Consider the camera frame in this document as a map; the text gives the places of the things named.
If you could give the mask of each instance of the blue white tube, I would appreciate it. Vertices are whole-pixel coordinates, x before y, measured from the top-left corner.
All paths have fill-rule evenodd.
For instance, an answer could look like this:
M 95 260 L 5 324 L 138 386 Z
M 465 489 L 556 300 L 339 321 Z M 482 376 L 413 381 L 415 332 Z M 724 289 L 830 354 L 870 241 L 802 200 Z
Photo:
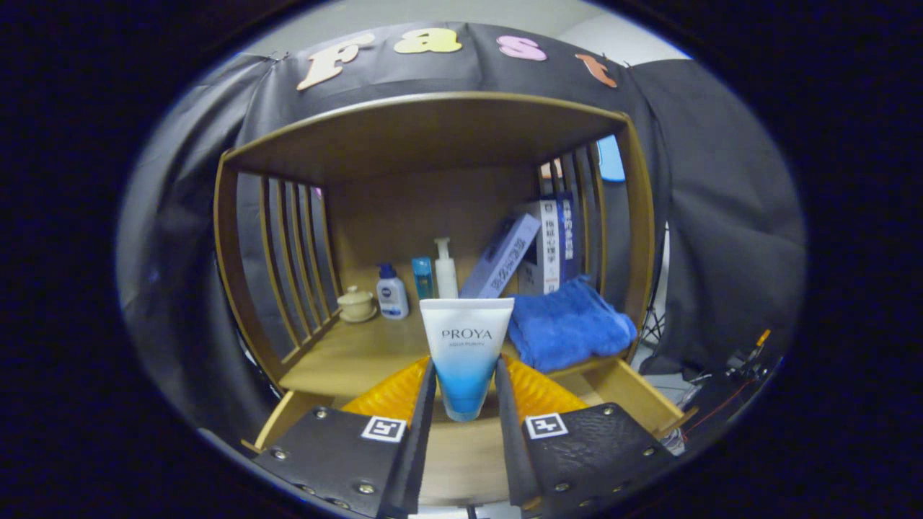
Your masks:
M 449 417 L 474 420 L 490 387 L 514 299 L 425 299 L 420 313 Z

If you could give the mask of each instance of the white book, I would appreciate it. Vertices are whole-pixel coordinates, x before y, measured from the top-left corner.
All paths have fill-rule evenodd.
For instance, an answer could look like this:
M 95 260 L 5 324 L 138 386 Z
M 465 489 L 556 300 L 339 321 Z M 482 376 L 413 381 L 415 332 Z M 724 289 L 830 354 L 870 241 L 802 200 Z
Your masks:
M 517 208 L 538 219 L 542 224 L 535 241 L 526 251 L 517 272 L 519 293 L 541 296 L 560 287 L 561 250 L 558 236 L 557 201 L 538 200 Z

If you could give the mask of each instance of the blue towel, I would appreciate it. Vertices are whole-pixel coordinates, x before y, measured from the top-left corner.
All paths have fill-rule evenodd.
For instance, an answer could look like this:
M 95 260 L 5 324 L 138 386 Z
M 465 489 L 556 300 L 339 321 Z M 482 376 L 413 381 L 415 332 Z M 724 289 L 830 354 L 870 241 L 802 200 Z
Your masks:
M 631 319 L 616 312 L 584 279 L 572 279 L 544 296 L 513 296 L 509 338 L 522 362 L 547 373 L 592 355 L 615 355 L 634 340 L 638 332 Z

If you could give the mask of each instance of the black fabric backdrop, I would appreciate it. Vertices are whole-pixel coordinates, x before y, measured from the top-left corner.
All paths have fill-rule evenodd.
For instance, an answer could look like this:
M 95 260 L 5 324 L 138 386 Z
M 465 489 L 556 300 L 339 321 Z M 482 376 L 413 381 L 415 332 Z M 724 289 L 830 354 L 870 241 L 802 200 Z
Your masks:
M 398 54 L 407 31 L 455 30 L 450 54 Z M 627 113 L 653 189 L 660 268 L 669 214 L 671 270 L 662 354 L 717 368 L 765 328 L 794 325 L 805 257 L 797 198 L 778 150 L 735 96 L 687 60 L 625 68 L 555 40 L 496 26 L 414 23 L 365 32 L 375 40 L 342 73 L 305 91 L 308 56 L 324 42 L 275 60 L 238 55 L 211 72 L 165 116 L 138 160 L 118 239 L 118 282 L 142 361 L 193 424 L 235 447 L 253 438 L 274 396 L 235 336 L 214 265 L 210 220 L 218 157 L 233 145 L 349 104 L 432 91 L 512 91 Z M 497 37 L 526 36 L 548 58 L 498 50 Z M 593 78 L 575 54 L 595 55 L 617 82 Z M 262 267 L 258 179 L 242 175 L 238 223 L 245 269 L 270 339 L 288 341 Z M 627 286 L 624 183 L 604 183 L 609 246 L 605 298 L 620 306 Z

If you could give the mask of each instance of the red wire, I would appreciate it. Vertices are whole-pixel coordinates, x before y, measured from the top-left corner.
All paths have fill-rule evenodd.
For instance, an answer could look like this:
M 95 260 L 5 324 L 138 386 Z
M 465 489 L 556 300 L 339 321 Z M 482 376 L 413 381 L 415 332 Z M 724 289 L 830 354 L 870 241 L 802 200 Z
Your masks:
M 728 397 L 727 400 L 725 400 L 721 405 L 718 405 L 717 407 L 715 407 L 715 409 L 714 409 L 711 413 L 709 413 L 708 415 L 706 415 L 705 418 L 703 418 L 703 419 L 699 420 L 698 422 L 696 422 L 694 426 L 692 426 L 692 427 L 686 429 L 685 431 L 683 431 L 683 430 L 681 429 L 680 432 L 681 432 L 682 435 L 683 435 L 683 441 L 689 441 L 689 438 L 686 437 L 686 433 L 687 433 L 687 432 L 689 432 L 689 431 L 693 430 L 694 428 L 698 427 L 700 423 L 702 423 L 702 422 L 704 422 L 705 420 L 711 418 L 712 415 L 714 415 L 714 414 L 717 413 L 718 411 L 721 411 L 721 410 L 725 407 L 725 405 L 727 405 L 728 402 L 734 400 L 734 397 L 736 397 L 737 395 L 739 395 L 740 392 L 744 391 L 744 388 L 747 387 L 751 382 L 753 382 L 753 380 L 747 380 L 747 382 L 744 383 L 744 385 L 740 386 L 740 388 L 737 389 L 737 392 L 735 392 L 735 393 L 732 394 L 730 397 Z

